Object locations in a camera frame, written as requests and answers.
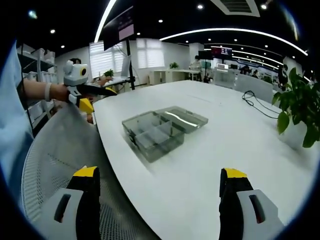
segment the person's hand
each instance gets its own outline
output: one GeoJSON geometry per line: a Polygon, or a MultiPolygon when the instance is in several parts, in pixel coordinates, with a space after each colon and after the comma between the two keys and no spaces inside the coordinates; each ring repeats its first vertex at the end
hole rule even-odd
{"type": "Polygon", "coordinates": [[[69,91],[64,84],[52,84],[50,87],[50,98],[62,102],[67,102],[69,99],[69,91]]]}
{"type": "Polygon", "coordinates": [[[111,81],[112,79],[113,79],[113,78],[110,77],[110,76],[101,76],[101,77],[100,77],[100,81],[98,82],[98,84],[99,84],[100,86],[103,86],[103,85],[105,85],[107,82],[111,81]]]}

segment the clear plastic box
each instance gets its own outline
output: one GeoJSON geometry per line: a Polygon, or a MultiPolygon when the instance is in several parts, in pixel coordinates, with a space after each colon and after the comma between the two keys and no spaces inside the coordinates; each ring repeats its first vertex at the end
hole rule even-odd
{"type": "Polygon", "coordinates": [[[185,140],[183,131],[154,111],[127,119],[122,125],[131,142],[150,163],[176,149],[185,140]]]}
{"type": "Polygon", "coordinates": [[[192,133],[209,121],[208,118],[178,106],[160,109],[156,113],[163,121],[171,121],[173,127],[186,134],[192,133]]]}

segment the computer screen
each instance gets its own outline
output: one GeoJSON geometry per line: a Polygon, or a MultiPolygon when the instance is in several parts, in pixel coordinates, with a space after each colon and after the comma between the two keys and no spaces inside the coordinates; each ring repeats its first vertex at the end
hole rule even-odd
{"type": "Polygon", "coordinates": [[[202,60],[212,60],[213,56],[210,51],[199,51],[198,56],[202,60]]]}
{"type": "Polygon", "coordinates": [[[211,52],[213,57],[217,59],[232,58],[232,48],[229,48],[229,47],[212,47],[211,52]]]}
{"type": "Polygon", "coordinates": [[[130,7],[108,22],[102,29],[104,50],[135,34],[134,7],[130,7]]]}

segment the window blind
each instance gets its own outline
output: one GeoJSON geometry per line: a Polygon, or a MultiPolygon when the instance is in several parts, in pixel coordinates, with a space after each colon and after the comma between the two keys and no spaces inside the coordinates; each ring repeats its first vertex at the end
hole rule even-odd
{"type": "Polygon", "coordinates": [[[138,49],[138,67],[140,69],[165,66],[162,42],[160,40],[138,38],[136,46],[138,49]]]}
{"type": "Polygon", "coordinates": [[[103,75],[106,71],[112,69],[115,73],[121,72],[124,55],[120,51],[123,48],[123,43],[120,42],[104,51],[104,42],[90,43],[89,55],[91,73],[93,78],[103,75]]]}

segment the curved led light strip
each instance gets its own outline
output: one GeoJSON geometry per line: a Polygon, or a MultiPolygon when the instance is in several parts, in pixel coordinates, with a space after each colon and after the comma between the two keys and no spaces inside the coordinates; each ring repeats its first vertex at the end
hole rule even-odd
{"type": "Polygon", "coordinates": [[[279,40],[279,41],[281,41],[283,43],[286,43],[286,44],[294,47],[295,49],[299,50],[304,55],[308,56],[308,53],[303,51],[300,47],[294,45],[293,43],[291,43],[291,42],[289,42],[287,40],[282,39],[281,37],[274,36],[272,34],[265,33],[265,32],[262,32],[262,31],[243,29],[243,28],[220,27],[220,28],[205,28],[205,29],[198,29],[198,30],[192,30],[192,31],[185,31],[185,32],[181,32],[181,33],[174,34],[174,35],[171,35],[171,36],[163,37],[163,38],[160,39],[160,41],[164,41],[164,40],[167,40],[167,39],[175,38],[175,37],[186,35],[186,34],[194,34],[194,33],[209,32],[209,31],[237,31],[237,32],[246,32],[246,33],[264,35],[264,36],[267,36],[267,37],[270,37],[270,38],[273,38],[273,39],[277,39],[277,40],[279,40]]]}
{"type": "Polygon", "coordinates": [[[274,69],[279,69],[276,66],[272,66],[270,64],[267,64],[267,63],[264,63],[264,62],[261,62],[261,61],[256,61],[256,60],[248,59],[248,58],[241,57],[241,56],[232,56],[232,57],[235,58],[235,59],[244,59],[244,60],[247,60],[247,61],[256,62],[258,64],[263,64],[263,65],[269,66],[269,67],[274,68],[274,69]]]}
{"type": "Polygon", "coordinates": [[[271,58],[268,58],[266,56],[260,56],[258,54],[253,54],[253,53],[249,53],[249,52],[245,52],[245,51],[236,51],[236,50],[232,50],[233,53],[239,53],[239,54],[248,54],[248,55],[253,55],[253,56],[257,56],[257,57],[260,57],[260,58],[264,58],[264,59],[268,59],[270,61],[273,61],[277,64],[280,64],[280,65],[283,65],[283,63],[279,62],[279,61],[276,61],[276,60],[273,60],[271,58]]]}
{"type": "Polygon", "coordinates": [[[99,37],[100,37],[100,34],[101,34],[101,31],[102,31],[102,28],[104,27],[104,24],[107,20],[107,17],[109,16],[110,12],[111,12],[111,9],[114,7],[115,3],[116,3],[117,0],[110,0],[110,2],[108,3],[108,6],[106,6],[105,10],[104,10],[104,13],[102,15],[102,18],[101,18],[101,21],[99,23],[99,27],[98,27],[98,30],[96,31],[96,34],[95,34],[95,38],[94,38],[94,43],[96,44],[99,40],[99,37]]]}

